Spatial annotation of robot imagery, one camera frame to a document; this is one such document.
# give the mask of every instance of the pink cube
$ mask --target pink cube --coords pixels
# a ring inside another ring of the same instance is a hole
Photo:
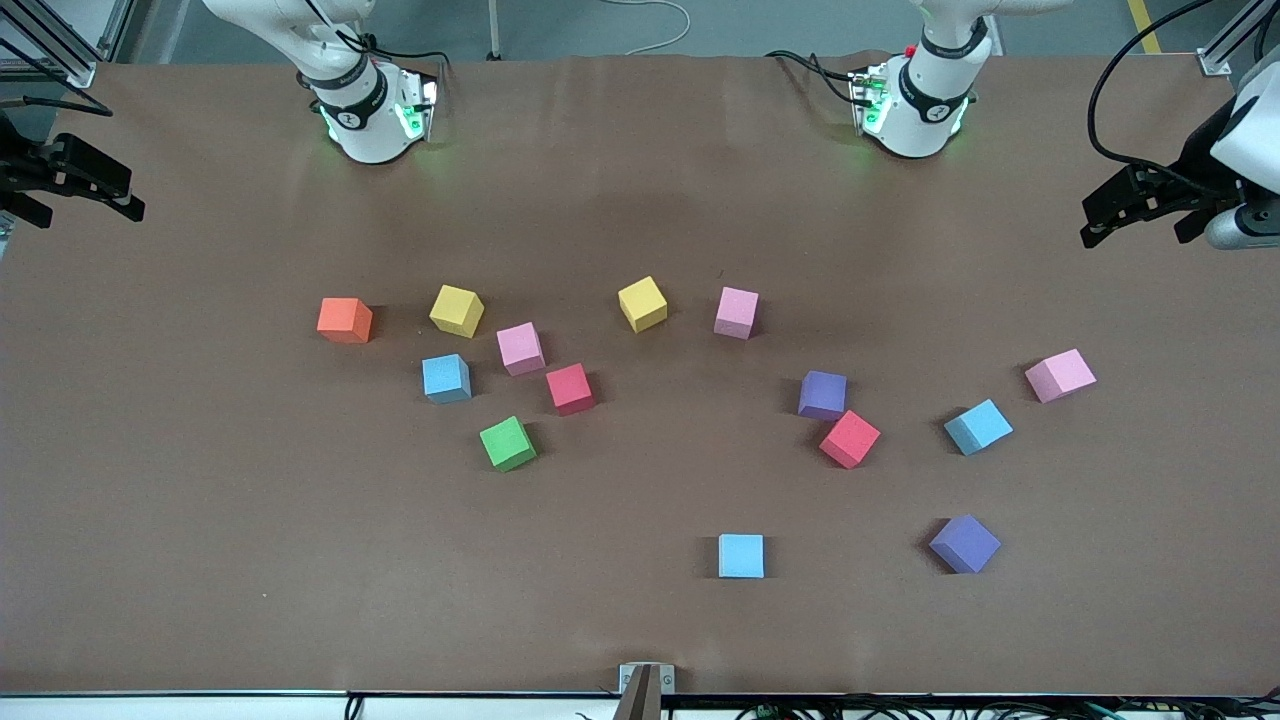
[[[498,350],[502,351],[502,364],[512,375],[547,366],[543,345],[538,342],[538,331],[532,323],[498,331]]]
[[[1089,366],[1084,364],[1079,350],[1068,350],[1061,355],[1041,360],[1034,368],[1027,370],[1027,379],[1032,383],[1032,389],[1036,391],[1036,397],[1041,402],[1057,400],[1098,382]]]
[[[591,395],[591,386],[586,382],[586,370],[581,363],[547,373],[547,387],[550,388],[552,402],[561,415],[595,407],[595,396]]]
[[[831,428],[818,447],[847,470],[867,457],[877,439],[879,430],[849,410],[836,421],[836,427]]]
[[[726,287],[721,291],[719,310],[716,311],[716,333],[739,340],[751,337],[755,324],[755,304],[760,296],[745,290]]]

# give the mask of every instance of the green cube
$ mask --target green cube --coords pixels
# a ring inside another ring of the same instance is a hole
[[[534,443],[529,441],[529,433],[516,418],[507,418],[492,428],[480,430],[480,442],[484,443],[493,466],[503,473],[538,457]]]

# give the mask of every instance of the yellow cube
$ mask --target yellow cube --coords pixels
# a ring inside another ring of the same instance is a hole
[[[618,291],[618,305],[635,332],[646,331],[667,319],[667,299],[653,278],[645,278]]]
[[[479,295],[445,284],[440,286],[440,295],[431,307],[431,322],[447,333],[470,338],[476,334],[483,314],[484,302],[480,302]]]

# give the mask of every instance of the floor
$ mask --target floor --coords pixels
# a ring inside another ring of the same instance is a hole
[[[1065,10],[1004,17],[1010,55],[1110,55],[1146,13],[1158,18],[1183,0],[1075,0]],[[897,50],[920,35],[919,13],[905,0],[682,0],[691,28],[658,53],[763,55],[790,49],[833,56],[861,49]],[[1193,51],[1226,24],[1244,0],[1217,0],[1157,32],[1162,51]],[[508,60],[621,54],[673,37],[684,17],[663,5],[602,0],[498,3],[502,54]],[[456,61],[489,51],[485,0],[383,0],[369,31],[399,51],[443,50]],[[212,15],[202,0],[152,0],[133,59],[143,63],[280,63],[248,32]]]

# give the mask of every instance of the foam cube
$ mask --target foam cube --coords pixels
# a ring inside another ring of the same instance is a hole
[[[480,302],[479,295],[448,284],[440,286],[440,295],[431,306],[435,327],[465,338],[475,337],[483,314],[484,302]]]
[[[562,416],[595,407],[595,396],[591,395],[581,363],[547,373],[547,386],[552,391],[556,411]]]
[[[667,299],[652,277],[620,290],[618,305],[635,332],[646,331],[667,319]]]
[[[422,392],[438,405],[471,400],[471,368],[461,355],[422,360]]]
[[[726,287],[721,291],[719,309],[716,310],[716,333],[748,340],[755,324],[755,306],[759,293]]]
[[[369,342],[374,311],[356,297],[325,297],[320,301],[316,332],[332,342]]]
[[[721,536],[719,551],[721,578],[764,577],[764,536]]]
[[[978,573],[1000,550],[1000,541],[977,518],[961,515],[948,520],[929,547],[956,573]]]
[[[879,439],[879,430],[852,410],[845,413],[818,447],[846,470],[856,466]]]
[[[506,473],[538,457],[529,433],[516,418],[507,418],[492,428],[480,430],[480,442],[493,466]]]
[[[813,420],[838,420],[845,414],[845,375],[810,370],[800,382],[800,409],[797,413]]]
[[[502,364],[512,375],[521,375],[547,366],[543,360],[543,345],[538,342],[538,331],[532,323],[498,331],[498,350]]]
[[[1093,377],[1093,370],[1089,370],[1084,363],[1079,350],[1068,350],[1041,360],[1034,368],[1027,370],[1027,380],[1032,383],[1032,389],[1036,391],[1036,397],[1041,402],[1057,400],[1098,382]]]
[[[965,455],[973,455],[1014,432],[1012,425],[1000,414],[1000,409],[991,400],[984,400],[965,410],[943,428],[947,429],[951,439],[956,441],[960,452]]]

